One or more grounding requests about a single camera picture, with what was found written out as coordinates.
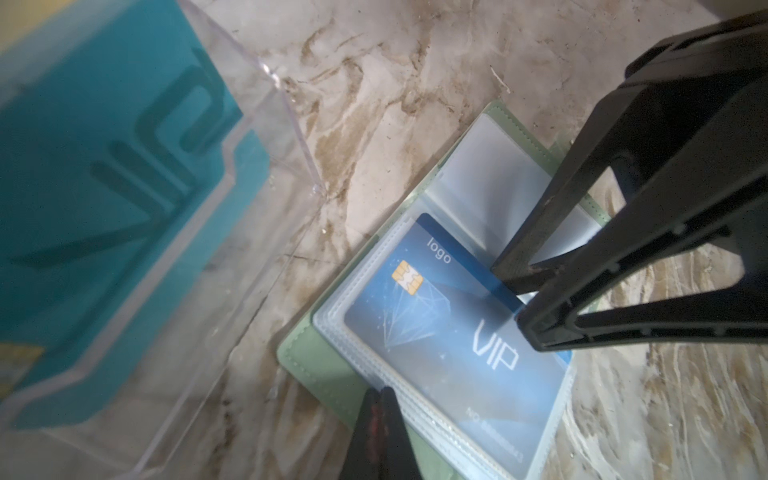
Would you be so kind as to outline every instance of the beige marble countertop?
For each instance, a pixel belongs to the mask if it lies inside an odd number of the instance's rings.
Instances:
[[[493,98],[544,144],[573,138],[624,67],[716,18],[692,0],[199,0],[284,81],[329,191],[167,474],[335,478],[349,431],[276,363],[276,339]],[[592,189],[622,205],[612,176]],[[712,290],[713,247],[648,267],[604,307]],[[768,478],[768,348],[577,352],[543,478]]]

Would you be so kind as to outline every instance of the vip card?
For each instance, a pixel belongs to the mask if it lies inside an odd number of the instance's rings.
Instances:
[[[534,351],[515,322],[522,307],[423,214],[344,323],[499,465],[525,478],[570,353]]]

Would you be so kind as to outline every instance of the card chip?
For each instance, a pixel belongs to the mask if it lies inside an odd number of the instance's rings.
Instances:
[[[408,262],[403,260],[397,266],[392,273],[392,278],[400,285],[406,292],[411,295],[416,295],[416,291],[424,283],[424,277],[419,275],[419,272],[415,268],[408,265]]]
[[[0,399],[11,394],[42,354],[41,346],[0,343]]]

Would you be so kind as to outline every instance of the stitching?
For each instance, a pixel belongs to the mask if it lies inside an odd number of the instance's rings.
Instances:
[[[321,393],[322,393],[323,395],[325,395],[325,396],[328,396],[328,397],[330,397],[330,399],[331,399],[331,403],[332,403],[333,405],[335,405],[336,407],[338,407],[338,409],[339,409],[339,410],[341,410],[341,411],[342,411],[343,413],[345,413],[346,415],[352,415],[352,414],[353,414],[352,410],[350,410],[350,409],[349,409],[349,408],[347,408],[345,405],[343,405],[343,404],[341,403],[341,401],[340,401],[338,398],[336,398],[336,396],[335,396],[335,395],[333,395],[333,393],[332,393],[332,392],[329,392],[327,389],[323,388],[322,386],[318,386],[318,385],[316,384],[316,383],[317,383],[317,381],[318,381],[318,379],[317,379],[317,378],[316,378],[316,377],[315,377],[315,376],[314,376],[312,373],[310,373],[309,371],[307,371],[306,369],[304,369],[304,367],[303,367],[303,366],[301,366],[301,365],[300,365],[300,364],[299,364],[299,363],[296,361],[296,359],[294,359],[294,358],[293,358],[293,356],[291,356],[290,352],[287,352],[287,353],[286,353],[286,358],[287,358],[288,360],[290,360],[290,362],[291,362],[291,363],[292,363],[292,364],[293,364],[293,365],[294,365],[294,366],[295,366],[297,369],[301,370],[301,373],[303,373],[303,374],[304,374],[304,375],[305,375],[307,378],[309,378],[309,379],[310,379],[312,382],[314,382],[314,383],[315,383],[315,388],[316,388],[316,389],[317,389],[319,392],[321,392]]]

